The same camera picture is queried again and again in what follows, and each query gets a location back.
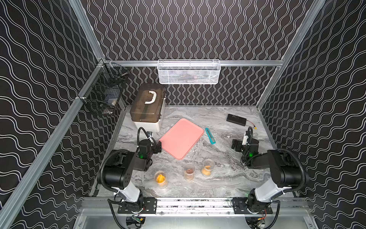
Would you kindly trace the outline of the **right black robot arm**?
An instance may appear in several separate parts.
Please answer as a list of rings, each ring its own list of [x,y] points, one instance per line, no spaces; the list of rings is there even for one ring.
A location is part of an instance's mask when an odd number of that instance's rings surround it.
[[[231,149],[242,154],[240,162],[249,169],[270,169],[270,178],[261,186],[252,189],[245,203],[247,211],[257,214],[267,211],[271,203],[288,192],[301,190],[309,181],[309,175],[298,156],[283,148],[260,153],[259,141],[253,138],[249,127],[243,140],[234,139]]]

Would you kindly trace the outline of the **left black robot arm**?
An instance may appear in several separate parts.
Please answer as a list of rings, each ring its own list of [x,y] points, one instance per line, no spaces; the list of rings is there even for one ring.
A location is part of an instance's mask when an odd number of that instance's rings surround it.
[[[107,200],[112,213],[114,205],[132,214],[144,211],[144,197],[142,191],[131,181],[132,172],[146,172],[152,165],[152,156],[161,151],[162,143],[140,127],[135,151],[113,150],[103,161],[97,182],[113,193],[113,199]]]

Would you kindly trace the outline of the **clear jar with cookies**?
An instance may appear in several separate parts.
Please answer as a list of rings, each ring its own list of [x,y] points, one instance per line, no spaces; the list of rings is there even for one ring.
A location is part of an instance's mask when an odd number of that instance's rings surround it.
[[[215,162],[211,159],[206,159],[203,162],[201,173],[207,177],[211,176],[211,173],[212,173],[212,170],[214,169],[214,167],[215,167]]]

